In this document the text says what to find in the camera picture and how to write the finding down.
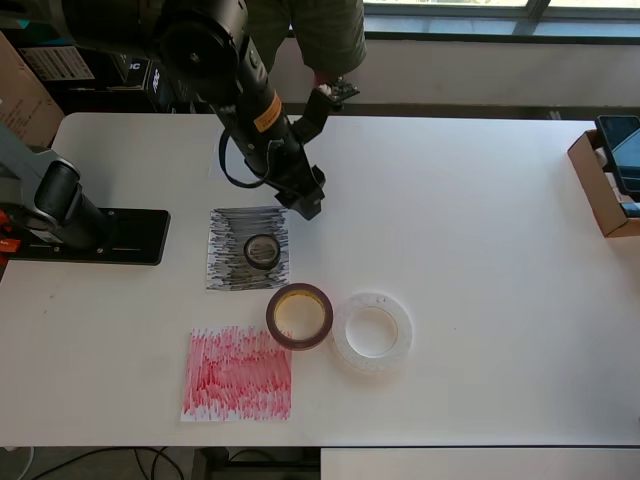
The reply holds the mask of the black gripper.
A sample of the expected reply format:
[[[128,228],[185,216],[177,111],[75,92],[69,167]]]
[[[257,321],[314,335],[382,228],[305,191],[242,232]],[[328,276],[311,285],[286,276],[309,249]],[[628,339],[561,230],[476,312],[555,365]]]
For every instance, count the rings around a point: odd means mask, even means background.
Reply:
[[[322,200],[325,197],[325,174],[319,167],[312,167],[295,180],[296,183],[278,186],[275,198],[305,220],[312,220],[321,212]]]

